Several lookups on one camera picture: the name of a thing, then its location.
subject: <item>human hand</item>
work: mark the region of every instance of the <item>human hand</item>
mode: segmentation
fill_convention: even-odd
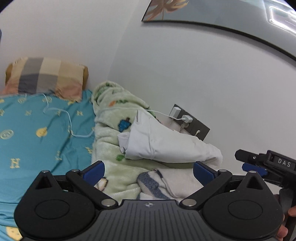
[[[291,217],[296,217],[296,206],[292,207],[288,210],[288,215]],[[284,225],[281,225],[276,238],[279,241],[283,241],[283,238],[286,237],[287,234],[288,234],[288,229]]]

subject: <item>power outlet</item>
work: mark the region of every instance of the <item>power outlet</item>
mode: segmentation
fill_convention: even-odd
[[[174,107],[179,107],[181,109],[177,119],[182,118],[183,115],[189,115],[192,117],[193,121],[191,123],[189,123],[187,128],[184,128],[184,130],[186,130],[188,133],[190,133],[193,136],[197,136],[198,139],[200,140],[204,140],[205,137],[207,136],[207,134],[210,131],[210,128],[208,128],[206,125],[204,125],[203,123],[201,123],[198,119],[196,119],[194,116],[192,116],[191,114],[189,114],[187,111],[185,111],[183,108],[181,108],[178,105],[174,105]],[[178,125],[182,125],[183,121],[182,120],[175,120],[173,119],[174,122],[176,122]]]

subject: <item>power adapter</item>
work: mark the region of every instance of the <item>power adapter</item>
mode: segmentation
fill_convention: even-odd
[[[185,122],[185,123],[191,123],[193,121],[193,118],[189,115],[183,115],[182,116],[182,120]]]
[[[174,108],[170,111],[169,116],[177,118],[181,109],[179,107],[174,106]]]

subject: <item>pillow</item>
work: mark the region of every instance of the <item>pillow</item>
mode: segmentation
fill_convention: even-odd
[[[88,69],[83,65],[51,58],[21,58],[8,66],[3,94],[54,93],[79,102],[87,78]]]

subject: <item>mattress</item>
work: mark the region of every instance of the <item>mattress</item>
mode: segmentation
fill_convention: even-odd
[[[83,91],[80,103],[55,96],[47,100],[49,107],[69,113],[74,134],[88,135],[93,130],[90,91]],[[13,240],[7,234],[13,237],[17,232],[10,228],[16,227],[14,209],[41,170],[63,175],[91,164],[94,134],[73,137],[68,114],[59,110],[43,113],[46,106],[45,96],[0,98],[0,240]]]

